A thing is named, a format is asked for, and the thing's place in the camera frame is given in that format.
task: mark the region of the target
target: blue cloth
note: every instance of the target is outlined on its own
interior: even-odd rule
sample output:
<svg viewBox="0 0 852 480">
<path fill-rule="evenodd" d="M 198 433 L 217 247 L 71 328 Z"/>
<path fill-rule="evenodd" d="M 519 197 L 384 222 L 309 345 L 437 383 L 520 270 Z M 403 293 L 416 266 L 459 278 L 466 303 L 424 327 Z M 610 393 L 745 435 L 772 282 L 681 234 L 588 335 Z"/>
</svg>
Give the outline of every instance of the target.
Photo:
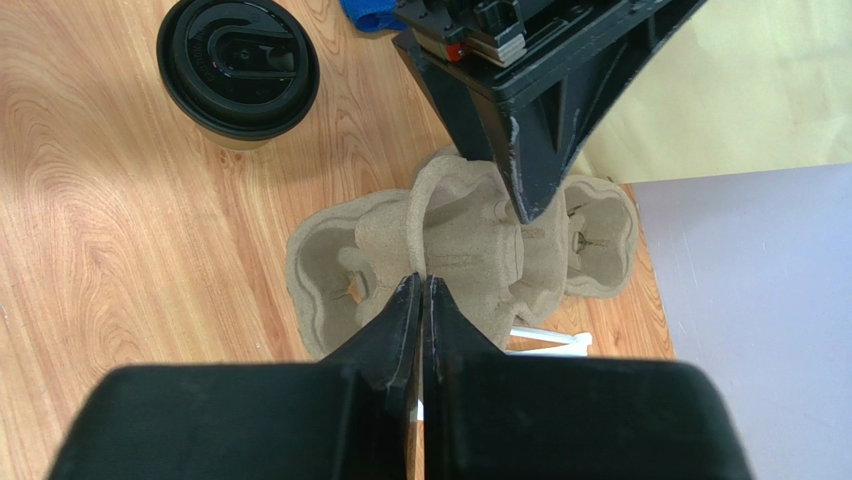
<svg viewBox="0 0 852 480">
<path fill-rule="evenodd" d="M 396 0 L 340 0 L 343 11 L 362 32 L 372 33 L 390 28 L 404 30 L 405 24 L 393 18 Z"/>
</svg>

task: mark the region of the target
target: black cup lid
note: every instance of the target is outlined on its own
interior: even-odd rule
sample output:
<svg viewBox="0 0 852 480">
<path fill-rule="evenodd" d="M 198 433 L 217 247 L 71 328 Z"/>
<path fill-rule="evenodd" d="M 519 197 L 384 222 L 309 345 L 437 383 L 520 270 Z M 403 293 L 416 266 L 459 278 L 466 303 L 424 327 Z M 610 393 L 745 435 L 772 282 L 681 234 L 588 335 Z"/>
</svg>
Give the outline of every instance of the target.
<svg viewBox="0 0 852 480">
<path fill-rule="evenodd" d="M 187 115 L 239 140 L 293 128 L 319 87 L 308 35 L 270 0 L 181 0 L 160 27 L 157 61 Z"/>
</svg>

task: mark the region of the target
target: wooden table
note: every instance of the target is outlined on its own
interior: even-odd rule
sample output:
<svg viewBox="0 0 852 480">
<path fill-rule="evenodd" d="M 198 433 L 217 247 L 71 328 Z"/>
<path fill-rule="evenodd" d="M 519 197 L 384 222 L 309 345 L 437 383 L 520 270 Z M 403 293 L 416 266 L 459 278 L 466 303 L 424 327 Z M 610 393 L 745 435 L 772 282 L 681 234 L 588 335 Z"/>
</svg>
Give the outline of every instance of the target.
<svg viewBox="0 0 852 480">
<path fill-rule="evenodd" d="M 290 232 L 405 187 L 449 143 L 390 34 L 358 34 L 336 0 L 288 0 L 318 50 L 316 104 L 262 149 L 217 148 L 160 84 L 171 3 L 0 5 L 0 478 L 43 476 L 116 366 L 307 360 Z M 671 357 L 642 242 L 623 295 L 566 299 L 547 326 L 592 332 L 593 354 Z"/>
</svg>

